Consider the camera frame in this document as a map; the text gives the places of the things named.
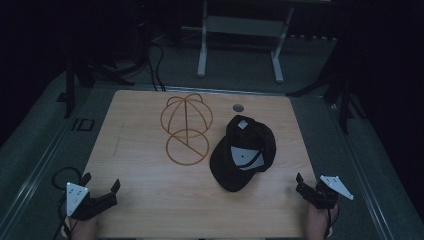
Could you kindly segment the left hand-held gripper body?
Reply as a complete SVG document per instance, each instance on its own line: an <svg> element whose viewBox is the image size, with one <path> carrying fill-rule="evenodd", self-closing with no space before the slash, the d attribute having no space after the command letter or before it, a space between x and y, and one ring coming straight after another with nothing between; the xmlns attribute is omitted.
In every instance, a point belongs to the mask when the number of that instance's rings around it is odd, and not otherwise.
<svg viewBox="0 0 424 240"><path fill-rule="evenodd" d="M90 190L71 182L66 185L66 215L76 220L86 221L117 204L115 192L99 198L91 198Z"/></svg>

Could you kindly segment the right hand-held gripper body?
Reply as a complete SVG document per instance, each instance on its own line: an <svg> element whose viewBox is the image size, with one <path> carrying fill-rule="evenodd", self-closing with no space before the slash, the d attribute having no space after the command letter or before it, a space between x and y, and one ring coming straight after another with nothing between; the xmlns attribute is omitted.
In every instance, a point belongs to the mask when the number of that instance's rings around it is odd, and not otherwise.
<svg viewBox="0 0 424 240"><path fill-rule="evenodd" d="M340 195L346 197L349 200L354 199L354 196L350 193L350 191L338 176L321 175L318 183L324 185L324 194L318 193L315 190L315 187L312 188L305 182L302 188L296 188L296 191L317 209L333 209L338 203Z"/></svg>

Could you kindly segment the person's right hand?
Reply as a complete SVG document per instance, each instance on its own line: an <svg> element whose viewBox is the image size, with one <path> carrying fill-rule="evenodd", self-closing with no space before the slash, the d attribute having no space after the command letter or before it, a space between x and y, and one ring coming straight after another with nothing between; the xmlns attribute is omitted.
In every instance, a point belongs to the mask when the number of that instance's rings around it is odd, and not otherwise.
<svg viewBox="0 0 424 240"><path fill-rule="evenodd" d="M324 240L332 233L332 225L339 215L339 206L333 209L317 209L311 203L307 204L305 236L307 240Z"/></svg>

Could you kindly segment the person's left hand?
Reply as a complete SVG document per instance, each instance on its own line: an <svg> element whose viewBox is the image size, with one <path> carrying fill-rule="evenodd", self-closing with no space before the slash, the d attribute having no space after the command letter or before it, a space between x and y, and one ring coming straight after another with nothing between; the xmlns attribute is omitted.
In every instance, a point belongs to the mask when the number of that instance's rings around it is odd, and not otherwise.
<svg viewBox="0 0 424 240"><path fill-rule="evenodd" d="M86 221L67 218L66 223L71 230L70 240L98 240L98 220L98 216Z"/></svg>

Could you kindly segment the black baseball cap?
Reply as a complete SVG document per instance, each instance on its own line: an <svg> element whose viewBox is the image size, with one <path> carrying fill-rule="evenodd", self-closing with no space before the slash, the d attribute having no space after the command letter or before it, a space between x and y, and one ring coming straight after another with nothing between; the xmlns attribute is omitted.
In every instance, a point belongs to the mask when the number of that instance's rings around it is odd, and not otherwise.
<svg viewBox="0 0 424 240"><path fill-rule="evenodd" d="M272 130L252 118L236 115L212 152L209 167L222 188L238 192L256 173L267 171L275 156L276 140Z"/></svg>

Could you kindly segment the black stand with legs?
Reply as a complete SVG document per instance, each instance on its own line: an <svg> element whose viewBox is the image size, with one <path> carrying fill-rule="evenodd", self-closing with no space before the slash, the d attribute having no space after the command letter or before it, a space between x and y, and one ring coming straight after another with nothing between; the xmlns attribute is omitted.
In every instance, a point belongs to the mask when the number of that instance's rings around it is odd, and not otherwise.
<svg viewBox="0 0 424 240"><path fill-rule="evenodd" d="M322 98L326 104L335 104L340 99L339 126L344 134L348 134L347 120L349 116L349 104L351 102L351 90L353 82L361 76L358 68L347 68L339 70L323 69L318 79L299 90L287 93L288 97L301 97L324 85L328 88Z"/></svg>
<svg viewBox="0 0 424 240"><path fill-rule="evenodd" d="M123 76L141 69L146 63L147 58L138 58L132 66L120 70L111 70L87 55L72 53L65 67L65 91L57 98L57 102L66 104L64 118L68 119L76 107L75 78L82 79L83 85L93 87L92 72L98 72L118 85L134 86L134 82L125 80Z"/></svg>

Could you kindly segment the white metal frame stand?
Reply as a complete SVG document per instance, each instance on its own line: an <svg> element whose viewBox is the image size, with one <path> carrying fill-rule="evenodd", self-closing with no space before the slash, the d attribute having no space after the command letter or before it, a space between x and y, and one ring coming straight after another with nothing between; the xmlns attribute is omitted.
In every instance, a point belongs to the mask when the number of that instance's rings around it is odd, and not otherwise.
<svg viewBox="0 0 424 240"><path fill-rule="evenodd" d="M208 45L207 35L209 33L223 33L232 35L271 37L278 40L277 45L270 51L271 64L274 72L275 82L284 82L283 70L280 63L280 54L291 20L298 4L327 4L330 0L271 0L286 4L286 13L283 20L254 19L247 17L233 17L211 15L209 3L214 0L202 1L202 25L201 47L197 66L197 76L203 78L206 75Z"/></svg>

